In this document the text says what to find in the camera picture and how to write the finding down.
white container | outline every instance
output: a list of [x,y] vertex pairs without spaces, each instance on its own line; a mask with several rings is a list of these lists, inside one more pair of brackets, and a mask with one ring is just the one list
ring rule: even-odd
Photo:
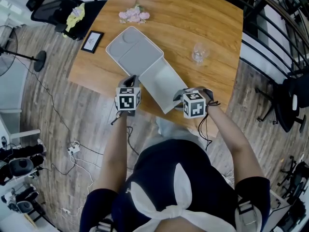
[[163,58],[163,51],[135,27],[128,27],[107,47],[106,52],[128,74],[140,82],[166,114],[180,101],[175,93],[187,85]]

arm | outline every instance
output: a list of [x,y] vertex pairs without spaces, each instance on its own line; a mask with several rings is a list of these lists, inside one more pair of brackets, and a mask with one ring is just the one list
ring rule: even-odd
[[112,127],[94,189],[118,192],[126,181],[126,115],[127,113],[123,113]]
[[209,106],[208,114],[218,127],[227,148],[232,154],[235,185],[249,177],[264,177],[254,151],[240,128],[219,106]]

fan stand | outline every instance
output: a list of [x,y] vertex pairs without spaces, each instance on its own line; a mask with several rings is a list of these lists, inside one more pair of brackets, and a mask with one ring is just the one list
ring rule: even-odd
[[0,56],[4,52],[35,61],[34,64],[33,64],[33,69],[36,72],[41,71],[41,69],[44,67],[44,64],[45,64],[45,61],[46,61],[46,52],[45,51],[40,51],[35,56],[35,58],[34,57],[28,57],[28,56],[25,56],[25,55],[22,55],[22,54],[19,54],[19,53],[7,51],[7,50],[4,50],[3,48],[0,47]]

black picture frame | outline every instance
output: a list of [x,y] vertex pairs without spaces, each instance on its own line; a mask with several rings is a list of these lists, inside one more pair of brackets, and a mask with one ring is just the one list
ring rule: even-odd
[[[92,33],[97,33],[97,34],[99,34],[99,37],[97,38],[97,40],[96,40],[96,42],[95,42],[93,48],[90,50],[90,49],[86,49],[86,48],[85,48],[85,45],[88,43],[89,37],[91,36]],[[81,50],[86,51],[86,52],[94,53],[94,52],[96,51],[97,46],[98,46],[100,40],[102,39],[103,35],[104,35],[103,32],[98,32],[98,31],[93,31],[93,30],[91,30],[91,31],[88,33],[87,38],[85,39],[85,41],[84,41],[84,43],[83,43],[83,46],[82,46]]]

black shirt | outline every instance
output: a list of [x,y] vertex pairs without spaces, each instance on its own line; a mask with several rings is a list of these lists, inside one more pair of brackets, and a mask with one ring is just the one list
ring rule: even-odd
[[119,194],[108,189],[92,191],[83,208],[80,232],[89,232],[100,220],[112,214],[118,232],[131,232],[150,218],[138,212],[127,192],[131,182],[138,183],[156,207],[162,211],[177,205],[174,195],[174,173],[180,163],[188,175],[192,189],[192,203],[188,210],[219,217],[235,227],[238,195],[251,200],[262,213],[265,225],[270,210],[270,182],[266,178],[251,177],[240,181],[235,190],[211,166],[207,154],[196,144],[186,140],[167,140],[144,150]]

